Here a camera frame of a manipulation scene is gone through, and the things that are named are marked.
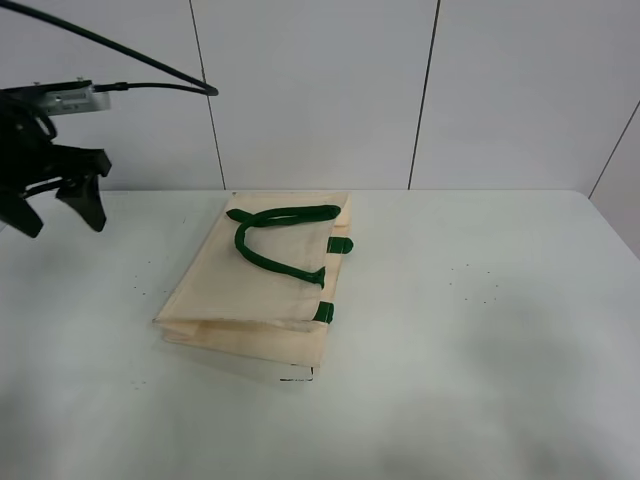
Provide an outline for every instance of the black cable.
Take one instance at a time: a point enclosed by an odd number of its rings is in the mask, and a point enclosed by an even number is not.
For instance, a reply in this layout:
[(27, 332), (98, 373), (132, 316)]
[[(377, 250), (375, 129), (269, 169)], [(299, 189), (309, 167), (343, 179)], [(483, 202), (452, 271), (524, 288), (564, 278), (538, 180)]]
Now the black cable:
[(185, 85), (176, 85), (175, 83), (108, 83), (104, 85), (94, 85), (94, 92), (122, 92), (132, 88), (168, 88), (171, 90), (182, 90), (184, 92), (199, 93), (201, 95), (209, 95), (205, 90), (195, 87), (187, 87)]
[(176, 70), (175, 68), (165, 65), (164, 63), (160, 63), (157, 60), (154, 60), (153, 58), (147, 57), (146, 55), (136, 52), (135, 50), (125, 47), (124, 45), (120, 45), (119, 43), (109, 40), (108, 38), (102, 37), (97, 33), (93, 33), (82, 27), (74, 25), (73, 23), (69, 23), (66, 20), (62, 20), (61, 18), (54, 17), (53, 15), (49, 15), (48, 13), (41, 12), (40, 10), (36, 10), (35, 8), (27, 7), (26, 5), (21, 5), (19, 3), (11, 2), (9, 0), (0, 0), (0, 8), (5, 8), (13, 12), (22, 13), (23, 15), (27, 15), (29, 17), (41, 20), (50, 25), (54, 25), (56, 27), (62, 28), (63, 30), (67, 30), (68, 32), (75, 33), (76, 35), (84, 37), (93, 42), (99, 43), (100, 45), (103, 45), (107, 48), (120, 52), (123, 55), (127, 55), (128, 57), (134, 58), (142, 63), (146, 63), (147, 65), (157, 68), (158, 70), (168, 73), (169, 75), (179, 78), (180, 80), (184, 80), (185, 82), (191, 83), (192, 85), (197, 85), (198, 87), (202, 88), (205, 95), (212, 96), (212, 97), (218, 95), (218, 89), (215, 87), (212, 87), (208, 83), (205, 83), (201, 80), (198, 80), (197, 78), (194, 78), (185, 73), (182, 73)]

